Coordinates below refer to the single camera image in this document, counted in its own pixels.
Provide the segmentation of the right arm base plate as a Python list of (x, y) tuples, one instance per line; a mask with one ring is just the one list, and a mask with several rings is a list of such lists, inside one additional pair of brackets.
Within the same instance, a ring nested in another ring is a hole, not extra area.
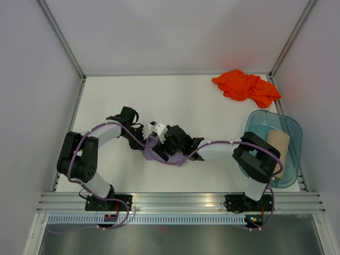
[(273, 208), (273, 198), (272, 195), (264, 194), (259, 201), (254, 201), (246, 197), (245, 194), (227, 194), (223, 205), (228, 212), (237, 214), (267, 212)]

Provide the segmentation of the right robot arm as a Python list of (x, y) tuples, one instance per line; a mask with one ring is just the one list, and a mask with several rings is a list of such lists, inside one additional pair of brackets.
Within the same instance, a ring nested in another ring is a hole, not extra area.
[(280, 171), (283, 169), (280, 152), (253, 132), (245, 132), (238, 140), (209, 141), (190, 137), (178, 125), (151, 122), (149, 127), (146, 151), (162, 164), (182, 165), (187, 160), (204, 162), (232, 155), (249, 178), (242, 197), (243, 205), (249, 210), (261, 205), (276, 166)]

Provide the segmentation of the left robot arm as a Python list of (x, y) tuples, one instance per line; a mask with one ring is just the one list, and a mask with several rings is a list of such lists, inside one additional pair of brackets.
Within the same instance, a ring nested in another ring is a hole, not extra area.
[(83, 133), (70, 131), (65, 135), (57, 161), (57, 171), (68, 181), (82, 186), (103, 210), (115, 207), (115, 191), (97, 172), (98, 150), (107, 142), (125, 138), (132, 150), (145, 149), (143, 125), (138, 123), (139, 114), (124, 106), (121, 112), (110, 116), (103, 123)]

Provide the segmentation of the purple t-shirt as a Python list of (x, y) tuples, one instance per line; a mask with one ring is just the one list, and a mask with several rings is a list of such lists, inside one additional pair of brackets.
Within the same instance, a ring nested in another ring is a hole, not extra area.
[(153, 160), (158, 163), (164, 165), (171, 165), (171, 166), (182, 166), (186, 159), (182, 154), (176, 153), (174, 156), (170, 156), (168, 161), (164, 160), (153, 151), (155, 146), (159, 145), (159, 138), (157, 135), (153, 133), (148, 135), (146, 139), (145, 149), (142, 151), (142, 154), (146, 160)]

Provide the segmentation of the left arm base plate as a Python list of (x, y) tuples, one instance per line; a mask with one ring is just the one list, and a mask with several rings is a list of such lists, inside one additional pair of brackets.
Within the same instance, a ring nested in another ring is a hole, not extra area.
[(79, 192), (79, 197), (86, 201), (85, 211), (118, 211), (118, 212), (126, 212), (127, 209), (125, 205), (117, 200), (122, 200), (125, 202), (131, 210), (132, 206), (132, 198), (133, 196), (130, 194), (116, 194), (115, 201), (104, 201), (98, 198), (92, 197), (90, 195), (83, 196), (81, 192)]

